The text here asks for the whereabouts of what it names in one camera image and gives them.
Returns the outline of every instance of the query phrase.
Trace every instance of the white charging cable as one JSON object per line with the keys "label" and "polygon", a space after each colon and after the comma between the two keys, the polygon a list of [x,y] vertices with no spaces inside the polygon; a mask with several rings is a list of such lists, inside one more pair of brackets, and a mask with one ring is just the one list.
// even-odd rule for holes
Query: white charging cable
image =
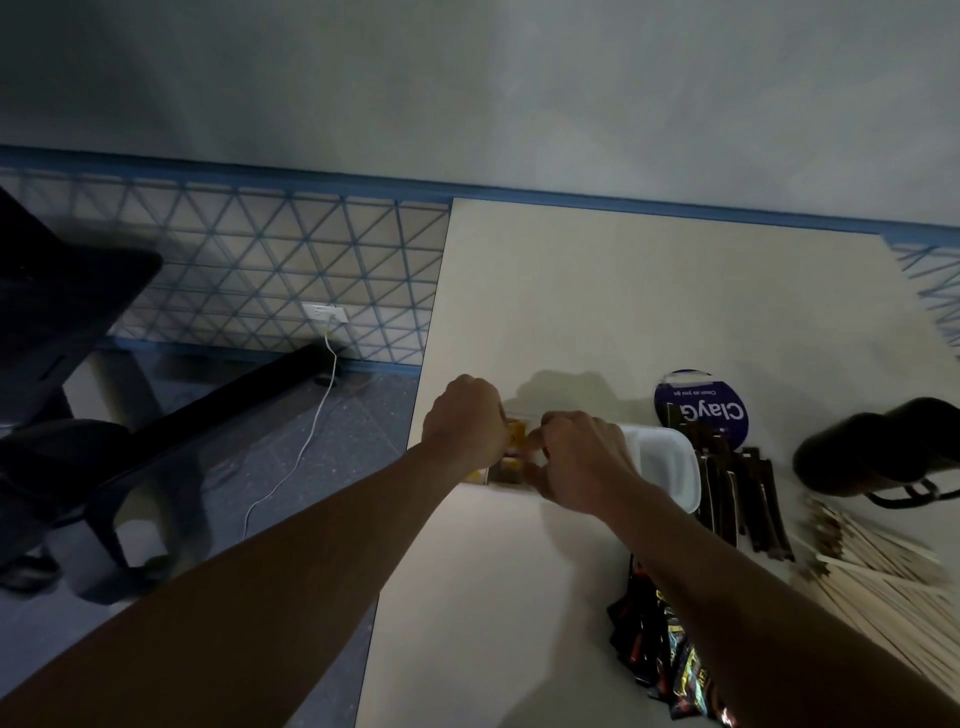
{"label": "white charging cable", "polygon": [[313,424],[310,426],[310,434],[306,436],[306,442],[304,442],[303,447],[300,448],[300,453],[297,455],[297,462],[294,463],[293,470],[290,471],[285,476],[283,476],[280,482],[278,482],[277,485],[274,486],[274,489],[270,493],[268,493],[266,496],[258,500],[250,508],[247,509],[247,516],[243,519],[243,537],[240,539],[240,541],[247,540],[247,529],[250,527],[250,513],[252,513],[253,509],[256,508],[256,506],[258,506],[264,500],[267,500],[274,493],[276,493],[276,489],[279,488],[281,485],[283,485],[286,479],[297,471],[297,468],[300,466],[300,461],[303,459],[303,452],[306,450],[306,447],[310,444],[310,441],[313,440],[313,433],[317,429],[317,418],[320,417],[320,410],[324,408],[324,402],[326,402],[326,397],[327,395],[330,394],[330,389],[333,387],[333,378],[337,374],[337,352],[335,352],[333,349],[330,348],[330,341],[327,338],[327,335],[329,334],[329,332],[330,332],[330,326],[329,326],[329,321],[327,321],[327,327],[324,329],[324,343],[326,344],[326,350],[333,354],[333,369],[330,370],[330,383],[326,385],[326,391],[324,392],[324,396],[320,400],[320,404],[317,406],[317,412],[313,416]]}

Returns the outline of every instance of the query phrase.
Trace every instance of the white table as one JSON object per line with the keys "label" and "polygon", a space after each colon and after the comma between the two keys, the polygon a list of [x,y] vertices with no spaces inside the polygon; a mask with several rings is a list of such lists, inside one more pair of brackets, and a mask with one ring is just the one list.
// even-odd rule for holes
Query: white table
{"label": "white table", "polygon": [[[918,395],[960,401],[960,368],[879,238],[458,200],[411,442],[462,372],[493,382],[508,411],[654,424],[654,387],[684,367],[746,402],[788,522],[804,437]],[[957,501],[854,508],[960,573]],[[607,643],[626,568],[592,518],[459,486],[380,597],[358,728],[670,724]]]}

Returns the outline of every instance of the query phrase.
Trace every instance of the wall socket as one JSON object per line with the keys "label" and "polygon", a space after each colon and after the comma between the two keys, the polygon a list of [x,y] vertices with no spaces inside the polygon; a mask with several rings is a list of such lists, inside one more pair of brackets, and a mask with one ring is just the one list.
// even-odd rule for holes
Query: wall socket
{"label": "wall socket", "polygon": [[303,307],[303,313],[308,319],[313,319],[314,321],[336,319],[342,324],[347,322],[347,312],[342,306],[331,305],[330,303],[301,303],[300,305]]}

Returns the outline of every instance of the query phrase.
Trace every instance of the gray floor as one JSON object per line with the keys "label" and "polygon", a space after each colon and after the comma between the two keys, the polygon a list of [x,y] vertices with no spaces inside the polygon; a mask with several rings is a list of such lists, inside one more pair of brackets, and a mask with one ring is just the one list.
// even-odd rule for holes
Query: gray floor
{"label": "gray floor", "polygon": [[[249,369],[245,365],[138,354],[159,410],[169,412]],[[293,468],[323,393],[308,384],[263,417],[222,438],[203,486],[211,554],[236,544],[251,503]],[[396,459],[405,449],[417,381],[347,373],[324,405],[297,471],[252,513],[255,533],[323,500]],[[111,609],[82,601],[65,587],[29,601],[0,595],[0,695],[109,618]],[[312,691],[291,726],[353,725],[370,644],[373,608],[344,652]]]}

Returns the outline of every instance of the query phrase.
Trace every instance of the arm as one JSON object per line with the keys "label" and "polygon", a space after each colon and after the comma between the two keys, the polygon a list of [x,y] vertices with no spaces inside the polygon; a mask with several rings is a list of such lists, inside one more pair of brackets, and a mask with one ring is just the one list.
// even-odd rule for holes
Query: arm
{"label": "arm", "polygon": [[0,702],[0,725],[282,726],[447,493],[507,445],[462,376],[393,465],[133,604]]}
{"label": "arm", "polygon": [[952,699],[640,478],[619,427],[550,413],[529,447],[550,459],[526,464],[527,478],[636,554],[742,725],[960,725]]}

